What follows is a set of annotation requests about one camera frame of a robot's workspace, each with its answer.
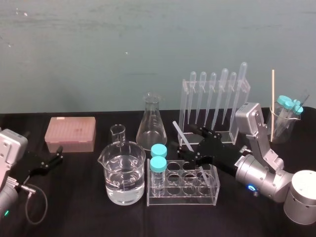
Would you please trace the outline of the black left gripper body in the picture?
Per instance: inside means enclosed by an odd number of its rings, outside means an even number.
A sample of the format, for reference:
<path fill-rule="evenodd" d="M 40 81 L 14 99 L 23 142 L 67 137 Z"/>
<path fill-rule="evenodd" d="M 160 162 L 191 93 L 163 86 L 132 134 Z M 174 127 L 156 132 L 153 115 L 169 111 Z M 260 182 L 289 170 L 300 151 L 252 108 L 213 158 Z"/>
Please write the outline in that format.
<path fill-rule="evenodd" d="M 34 152 L 27 151 L 11 169 L 11 178 L 17 183 L 15 189 L 20 189 L 33 176 L 45 176 L 49 172 L 50 158 L 43 158 Z"/>

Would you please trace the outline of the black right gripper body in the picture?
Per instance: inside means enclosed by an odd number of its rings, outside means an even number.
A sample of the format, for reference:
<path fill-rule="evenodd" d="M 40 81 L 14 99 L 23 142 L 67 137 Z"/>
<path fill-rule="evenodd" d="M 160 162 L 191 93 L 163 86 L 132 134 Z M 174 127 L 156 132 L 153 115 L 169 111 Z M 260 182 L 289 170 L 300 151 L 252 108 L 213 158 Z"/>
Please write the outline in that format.
<path fill-rule="evenodd" d="M 237 161 L 242 154 L 235 147 L 223 144 L 219 138 L 204 138 L 195 149 L 194 161 L 196 166 L 211 164 L 225 173 L 235 177 Z"/>

